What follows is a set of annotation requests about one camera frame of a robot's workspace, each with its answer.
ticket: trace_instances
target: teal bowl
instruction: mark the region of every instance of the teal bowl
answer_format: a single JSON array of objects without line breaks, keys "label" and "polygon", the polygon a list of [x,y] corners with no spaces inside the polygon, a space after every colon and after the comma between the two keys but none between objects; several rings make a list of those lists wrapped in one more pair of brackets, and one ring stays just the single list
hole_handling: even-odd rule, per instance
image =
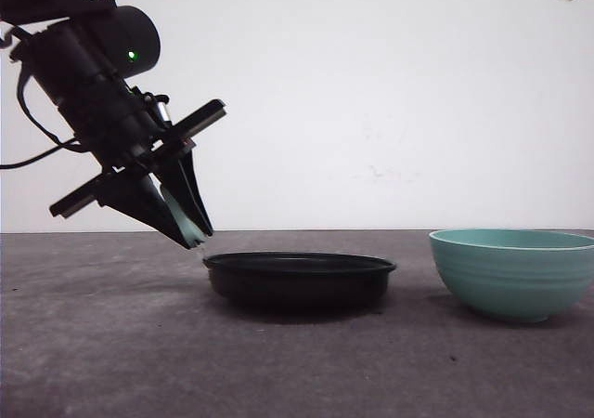
[{"label": "teal bowl", "polygon": [[449,229],[429,234],[445,286],[490,317],[540,322],[594,279],[594,238],[545,230]]}]

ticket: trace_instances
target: black plate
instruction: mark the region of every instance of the black plate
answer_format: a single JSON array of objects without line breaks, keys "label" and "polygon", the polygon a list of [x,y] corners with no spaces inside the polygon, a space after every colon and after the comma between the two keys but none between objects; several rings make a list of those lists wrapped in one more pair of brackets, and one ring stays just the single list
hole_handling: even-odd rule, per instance
[{"label": "black plate", "polygon": [[377,257],[321,253],[234,253],[204,259],[213,289],[242,304],[354,307],[380,298],[396,266]]}]

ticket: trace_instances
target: dark object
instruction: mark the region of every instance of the dark object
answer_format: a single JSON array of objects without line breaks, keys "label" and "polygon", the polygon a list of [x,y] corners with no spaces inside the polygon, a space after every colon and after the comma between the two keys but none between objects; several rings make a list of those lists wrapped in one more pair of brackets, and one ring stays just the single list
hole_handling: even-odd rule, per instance
[{"label": "dark object", "polygon": [[[22,64],[19,104],[56,144],[0,169],[34,163],[61,149],[90,151],[101,174],[53,204],[53,216],[71,216],[97,201],[187,248],[212,235],[194,174],[195,144],[190,138],[225,115],[225,104],[212,100],[173,125],[167,96],[128,86],[124,78],[151,69],[159,59],[161,42],[150,18],[135,7],[118,7],[115,0],[0,0],[0,18],[13,25],[66,18],[35,34],[14,26],[0,39],[0,48],[11,46],[13,36],[20,39],[10,53]],[[61,141],[29,112],[24,88],[31,77],[58,107],[74,138]],[[150,174],[160,180],[161,194]],[[165,192],[168,200],[162,196]]]},{"label": "dark object", "polygon": [[396,266],[362,255],[235,253],[204,259],[213,289],[252,306],[360,307],[386,291]]}]

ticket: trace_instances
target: white backdrop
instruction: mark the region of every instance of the white backdrop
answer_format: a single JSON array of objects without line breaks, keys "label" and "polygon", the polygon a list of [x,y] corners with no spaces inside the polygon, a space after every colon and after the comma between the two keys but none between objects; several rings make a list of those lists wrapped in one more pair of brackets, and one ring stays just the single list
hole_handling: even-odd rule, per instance
[{"label": "white backdrop", "polygon": [[[117,1],[161,35],[132,84],[175,119],[227,104],[197,137],[216,229],[594,228],[594,0]],[[6,59],[5,163],[51,146]],[[3,231],[145,229],[96,204],[51,217],[98,170],[61,151],[4,172]]]}]

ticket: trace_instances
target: bowl rim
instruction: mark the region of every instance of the bowl rim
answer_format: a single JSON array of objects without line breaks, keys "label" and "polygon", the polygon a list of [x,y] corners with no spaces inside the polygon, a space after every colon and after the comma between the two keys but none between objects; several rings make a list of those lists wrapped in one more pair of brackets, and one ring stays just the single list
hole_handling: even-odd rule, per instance
[{"label": "bowl rim", "polygon": [[[443,239],[441,237],[437,237],[436,234],[439,232],[457,232],[457,231],[475,231],[475,230],[490,230],[490,231],[513,231],[513,232],[538,232],[538,233],[546,233],[552,235],[568,235],[572,237],[581,237],[584,239],[589,239],[592,241],[592,244],[586,244],[583,246],[568,246],[568,247],[554,247],[554,248],[545,248],[545,247],[522,247],[522,246],[497,246],[492,244],[476,244],[476,243],[463,243],[463,242],[456,242],[453,240]],[[572,232],[561,232],[558,230],[549,230],[549,229],[512,229],[512,228],[460,228],[460,229],[438,229],[430,232],[429,237],[431,240],[435,240],[438,242],[449,243],[449,244],[457,244],[459,246],[470,246],[473,248],[485,248],[485,249],[501,249],[501,250],[516,250],[516,251],[579,251],[579,250],[586,250],[586,249],[594,249],[594,237],[584,234],[575,234]]]}]

